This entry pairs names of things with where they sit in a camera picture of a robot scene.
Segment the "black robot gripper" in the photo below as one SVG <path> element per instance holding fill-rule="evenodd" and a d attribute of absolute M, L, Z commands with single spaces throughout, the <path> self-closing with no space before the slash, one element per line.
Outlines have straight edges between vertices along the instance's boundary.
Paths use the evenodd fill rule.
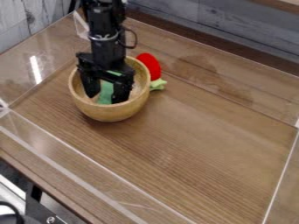
<path fill-rule="evenodd" d="M 91 52 L 78 52 L 78 69 L 88 98 L 100 92 L 99 80 L 114 84 L 112 103 L 126 102 L 134 85 L 135 69 L 127 64 L 126 37 L 90 37 Z"/>

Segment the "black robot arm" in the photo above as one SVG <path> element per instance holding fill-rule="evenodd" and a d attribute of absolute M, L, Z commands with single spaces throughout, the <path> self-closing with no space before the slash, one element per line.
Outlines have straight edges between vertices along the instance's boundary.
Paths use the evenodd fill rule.
<path fill-rule="evenodd" d="M 137 70 L 127 64 L 127 19 L 123 0 L 80 0 L 88 21 L 91 52 L 78 52 L 78 71 L 88 98 L 99 95 L 102 104 L 128 100 Z"/>

